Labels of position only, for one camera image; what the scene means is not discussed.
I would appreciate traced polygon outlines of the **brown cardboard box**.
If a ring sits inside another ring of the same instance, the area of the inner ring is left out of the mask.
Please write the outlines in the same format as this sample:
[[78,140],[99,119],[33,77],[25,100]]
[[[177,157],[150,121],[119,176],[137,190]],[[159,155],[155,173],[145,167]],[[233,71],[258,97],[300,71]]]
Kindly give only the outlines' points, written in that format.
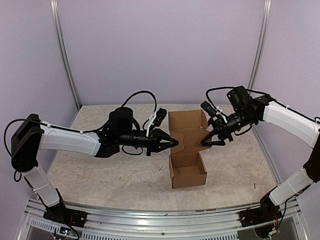
[[168,128],[170,136],[178,140],[169,155],[171,187],[181,189],[205,185],[207,170],[200,152],[210,147],[201,145],[201,140],[209,133],[204,111],[170,111]]

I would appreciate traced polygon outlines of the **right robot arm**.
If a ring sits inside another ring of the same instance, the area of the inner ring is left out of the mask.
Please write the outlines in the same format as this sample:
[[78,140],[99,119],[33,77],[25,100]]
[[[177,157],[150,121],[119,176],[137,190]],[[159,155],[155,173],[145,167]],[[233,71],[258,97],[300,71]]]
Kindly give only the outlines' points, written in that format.
[[212,131],[200,141],[202,146],[225,146],[225,140],[233,141],[233,135],[241,135],[243,127],[251,128],[265,122],[297,137],[312,149],[302,169],[260,200],[255,216],[260,222],[266,222],[278,213],[281,204],[320,181],[320,120],[291,109],[268,93],[258,91],[258,97],[253,98],[252,90],[242,85],[228,86],[227,90],[226,96],[234,110],[232,114],[225,115],[210,98],[200,105],[208,113],[208,124],[212,126]]

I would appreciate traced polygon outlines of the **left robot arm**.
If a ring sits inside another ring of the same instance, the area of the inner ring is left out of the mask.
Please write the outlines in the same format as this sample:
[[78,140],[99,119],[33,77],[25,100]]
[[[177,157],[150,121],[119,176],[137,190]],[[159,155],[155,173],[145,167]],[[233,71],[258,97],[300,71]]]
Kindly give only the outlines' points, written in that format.
[[47,212],[63,223],[72,216],[59,191],[50,183],[37,161],[39,150],[81,153],[109,158],[121,146],[141,148],[146,155],[176,147],[179,142],[159,127],[167,115],[164,108],[153,112],[146,130],[142,130],[131,108],[121,106],[109,114],[107,122],[95,130],[76,130],[41,121],[37,114],[22,119],[11,137],[11,165],[35,190]]

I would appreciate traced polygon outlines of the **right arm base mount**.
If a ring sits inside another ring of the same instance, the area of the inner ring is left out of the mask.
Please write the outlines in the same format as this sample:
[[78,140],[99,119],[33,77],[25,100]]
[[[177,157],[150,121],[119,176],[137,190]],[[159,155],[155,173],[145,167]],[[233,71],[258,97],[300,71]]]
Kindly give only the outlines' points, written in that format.
[[263,213],[261,207],[247,208],[246,210],[240,211],[238,215],[242,227],[249,227],[274,220],[280,220],[283,216],[280,209],[277,209],[272,213]]

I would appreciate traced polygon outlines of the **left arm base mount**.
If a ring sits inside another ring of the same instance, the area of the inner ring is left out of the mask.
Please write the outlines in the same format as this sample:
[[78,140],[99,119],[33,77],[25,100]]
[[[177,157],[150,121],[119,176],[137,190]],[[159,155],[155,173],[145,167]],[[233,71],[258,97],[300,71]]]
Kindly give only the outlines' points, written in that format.
[[43,217],[47,220],[65,224],[72,227],[83,228],[87,221],[88,213],[85,211],[69,209],[63,210],[61,212],[50,212],[46,210],[43,214]]

